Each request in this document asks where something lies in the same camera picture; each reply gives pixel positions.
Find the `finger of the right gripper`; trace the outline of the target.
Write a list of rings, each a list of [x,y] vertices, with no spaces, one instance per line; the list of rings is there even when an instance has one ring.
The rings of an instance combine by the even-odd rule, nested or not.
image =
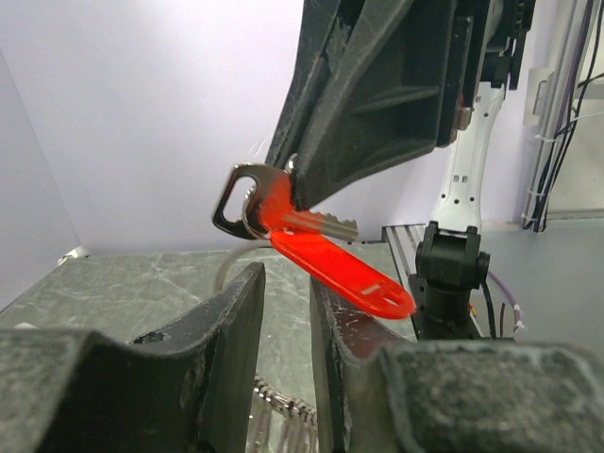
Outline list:
[[[317,102],[339,65],[362,1],[306,1],[294,75],[265,162],[283,166],[297,152]]]
[[[295,132],[293,201],[308,210],[437,144],[457,1],[362,1],[336,20]]]

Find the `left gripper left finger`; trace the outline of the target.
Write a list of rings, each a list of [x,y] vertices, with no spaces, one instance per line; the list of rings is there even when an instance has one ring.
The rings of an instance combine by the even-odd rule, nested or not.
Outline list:
[[[265,269],[123,343],[88,329],[1,333],[5,452],[242,452]]]

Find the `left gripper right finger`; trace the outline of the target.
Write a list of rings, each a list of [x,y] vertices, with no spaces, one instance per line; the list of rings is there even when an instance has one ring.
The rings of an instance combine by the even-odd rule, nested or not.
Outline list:
[[[603,363],[565,344],[409,342],[310,285],[323,452],[599,452]]]

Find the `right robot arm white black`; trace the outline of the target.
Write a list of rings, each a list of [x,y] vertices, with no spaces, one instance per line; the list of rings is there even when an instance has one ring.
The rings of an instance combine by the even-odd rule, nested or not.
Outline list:
[[[294,76],[267,163],[296,207],[450,150],[409,282],[420,340],[472,340],[485,290],[480,194],[491,132],[517,87],[531,1],[307,1]]]

